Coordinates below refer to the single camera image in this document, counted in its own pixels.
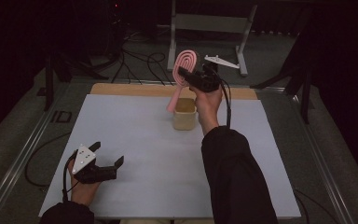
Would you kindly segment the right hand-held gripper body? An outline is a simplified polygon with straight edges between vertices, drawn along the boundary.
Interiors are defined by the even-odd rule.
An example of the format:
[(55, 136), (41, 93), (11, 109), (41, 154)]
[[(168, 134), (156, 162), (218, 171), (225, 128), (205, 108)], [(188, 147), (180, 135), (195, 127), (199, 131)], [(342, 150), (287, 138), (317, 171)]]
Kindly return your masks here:
[(205, 56), (206, 63), (202, 66), (201, 71), (193, 71), (195, 73), (195, 81), (189, 83), (203, 92), (216, 91), (222, 83), (222, 79), (217, 73), (218, 66), (223, 65), (230, 68), (239, 69), (238, 64), (228, 62), (219, 56)]

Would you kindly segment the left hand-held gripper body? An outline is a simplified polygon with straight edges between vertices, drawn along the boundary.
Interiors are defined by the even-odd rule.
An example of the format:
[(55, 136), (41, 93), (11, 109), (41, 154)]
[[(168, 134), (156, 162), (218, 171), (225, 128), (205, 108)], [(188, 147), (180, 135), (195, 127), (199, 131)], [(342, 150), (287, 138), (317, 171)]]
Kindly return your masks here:
[(74, 153), (75, 163), (72, 174), (83, 184), (104, 182), (117, 178), (117, 170), (113, 166), (99, 167), (95, 164), (96, 154), (89, 147), (81, 145)]

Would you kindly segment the pink hairbrush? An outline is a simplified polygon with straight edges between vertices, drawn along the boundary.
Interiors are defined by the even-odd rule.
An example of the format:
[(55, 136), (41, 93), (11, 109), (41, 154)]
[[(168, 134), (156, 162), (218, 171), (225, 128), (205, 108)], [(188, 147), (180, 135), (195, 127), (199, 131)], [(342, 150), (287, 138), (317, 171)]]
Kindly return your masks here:
[(197, 61), (198, 55), (194, 50), (183, 50), (177, 56), (172, 70), (172, 76), (176, 82), (176, 90), (166, 107), (168, 112), (174, 111), (182, 89), (188, 86), (187, 81), (179, 75), (179, 69), (185, 68), (188, 72), (192, 72), (197, 65)]

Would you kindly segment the beige square cup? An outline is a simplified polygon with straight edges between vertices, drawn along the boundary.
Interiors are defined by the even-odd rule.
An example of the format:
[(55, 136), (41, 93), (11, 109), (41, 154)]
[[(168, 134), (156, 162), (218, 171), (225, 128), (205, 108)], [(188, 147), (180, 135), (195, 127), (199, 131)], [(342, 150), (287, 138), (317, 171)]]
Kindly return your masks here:
[(180, 98), (173, 112), (173, 128), (178, 131), (190, 131), (196, 124), (196, 106), (191, 98)]

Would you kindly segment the person's right hand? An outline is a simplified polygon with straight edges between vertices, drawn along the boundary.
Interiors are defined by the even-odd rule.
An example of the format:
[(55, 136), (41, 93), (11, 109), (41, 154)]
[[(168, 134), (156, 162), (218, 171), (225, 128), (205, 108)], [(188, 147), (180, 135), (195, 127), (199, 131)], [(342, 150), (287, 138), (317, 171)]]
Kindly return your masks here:
[(219, 126), (217, 113), (222, 101), (221, 88), (216, 91), (203, 92), (194, 86), (189, 88), (196, 94), (195, 104), (199, 114), (199, 123), (204, 135)]

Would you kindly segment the person's left hand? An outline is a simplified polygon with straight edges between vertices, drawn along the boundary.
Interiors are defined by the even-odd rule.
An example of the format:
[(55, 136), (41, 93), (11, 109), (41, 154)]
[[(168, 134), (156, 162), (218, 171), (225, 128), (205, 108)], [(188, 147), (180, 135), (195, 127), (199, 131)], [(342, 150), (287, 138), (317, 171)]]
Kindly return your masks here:
[(96, 196), (97, 190), (100, 187), (101, 183), (92, 183), (92, 184), (83, 184), (78, 182), (74, 175), (72, 174), (72, 169), (75, 161), (70, 160), (68, 164), (68, 172), (71, 176), (71, 201), (74, 203), (83, 204), (90, 206)]

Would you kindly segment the pale grey table mat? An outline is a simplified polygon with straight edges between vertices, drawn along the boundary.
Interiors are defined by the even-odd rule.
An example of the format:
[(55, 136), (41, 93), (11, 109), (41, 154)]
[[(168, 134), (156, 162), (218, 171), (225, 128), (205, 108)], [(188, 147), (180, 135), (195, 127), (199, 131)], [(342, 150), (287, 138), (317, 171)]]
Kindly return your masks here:
[[(209, 218), (209, 185), (200, 152), (202, 131), (177, 131), (166, 97), (89, 94), (62, 156), (100, 142), (96, 162), (110, 166), (121, 156), (117, 178), (99, 187), (91, 205), (97, 218)], [(300, 211), (269, 122), (258, 100), (235, 100), (219, 108), (220, 123), (246, 136), (268, 184), (277, 217)]]

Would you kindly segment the white metal stand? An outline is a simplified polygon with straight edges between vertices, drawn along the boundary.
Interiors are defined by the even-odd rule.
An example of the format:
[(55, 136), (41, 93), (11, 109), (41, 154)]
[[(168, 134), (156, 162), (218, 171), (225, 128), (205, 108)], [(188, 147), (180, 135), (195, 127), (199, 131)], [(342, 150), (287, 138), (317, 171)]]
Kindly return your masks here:
[(171, 44), (168, 53), (167, 70), (172, 71), (176, 59), (176, 38), (177, 30), (222, 32), (242, 34), (242, 41), (236, 47), (236, 56), (240, 75), (246, 77), (248, 69), (244, 58), (244, 48), (251, 32), (257, 5), (252, 5), (249, 15), (246, 18), (221, 17), (212, 15), (194, 15), (176, 12), (176, 0), (172, 0), (171, 11)]

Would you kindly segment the black metal stand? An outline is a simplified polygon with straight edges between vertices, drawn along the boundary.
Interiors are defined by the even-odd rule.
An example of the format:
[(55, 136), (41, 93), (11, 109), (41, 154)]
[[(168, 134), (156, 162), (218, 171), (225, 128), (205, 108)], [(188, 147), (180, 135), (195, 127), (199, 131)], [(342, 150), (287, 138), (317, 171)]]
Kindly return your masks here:
[(310, 84), (311, 84), (311, 61), (314, 58), (314, 50), (311, 48), (310, 53), (306, 52), (306, 37), (300, 33), (286, 57), (279, 73), (259, 84), (254, 84), (251, 89), (262, 90), (270, 85), (289, 77), (287, 85), (283, 92), (286, 95), (295, 96), (299, 90), (300, 94), (300, 115), (306, 124), (309, 124), (309, 103), (310, 103)]
[(57, 78), (63, 82), (69, 82), (72, 78), (71, 74), (65, 70), (67, 64), (79, 69), (89, 77), (106, 80), (106, 77), (97, 74), (91, 68), (88, 68), (86, 65), (76, 61), (65, 53), (59, 52), (48, 54), (45, 58), (45, 111), (48, 111), (54, 102), (53, 74), (56, 74)]

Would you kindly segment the dark equipment rack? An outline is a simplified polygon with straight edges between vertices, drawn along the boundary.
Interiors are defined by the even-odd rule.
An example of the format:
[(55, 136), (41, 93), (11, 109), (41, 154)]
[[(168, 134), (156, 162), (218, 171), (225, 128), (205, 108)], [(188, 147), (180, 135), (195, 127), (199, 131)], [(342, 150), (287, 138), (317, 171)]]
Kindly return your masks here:
[(126, 31), (126, 0), (91, 0), (89, 53), (118, 56)]

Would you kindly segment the small black floor frame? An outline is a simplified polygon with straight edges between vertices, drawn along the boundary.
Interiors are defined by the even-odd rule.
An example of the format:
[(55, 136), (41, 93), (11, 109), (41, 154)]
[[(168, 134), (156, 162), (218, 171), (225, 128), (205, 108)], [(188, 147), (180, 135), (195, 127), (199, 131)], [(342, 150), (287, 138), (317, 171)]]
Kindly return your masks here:
[(71, 118), (72, 113), (69, 111), (55, 111), (50, 121), (52, 123), (68, 123)]

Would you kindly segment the aluminium floor rail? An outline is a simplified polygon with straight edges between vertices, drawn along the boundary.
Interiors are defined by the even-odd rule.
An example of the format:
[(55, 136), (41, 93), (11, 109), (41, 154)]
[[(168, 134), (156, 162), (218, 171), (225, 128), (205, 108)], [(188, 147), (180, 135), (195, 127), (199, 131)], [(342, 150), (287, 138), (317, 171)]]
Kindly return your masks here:
[(58, 85), (47, 111), (44, 98), (27, 93), (0, 124), (0, 210), (67, 88), (67, 84)]
[(258, 90), (305, 224), (354, 224), (299, 100), (282, 88)]

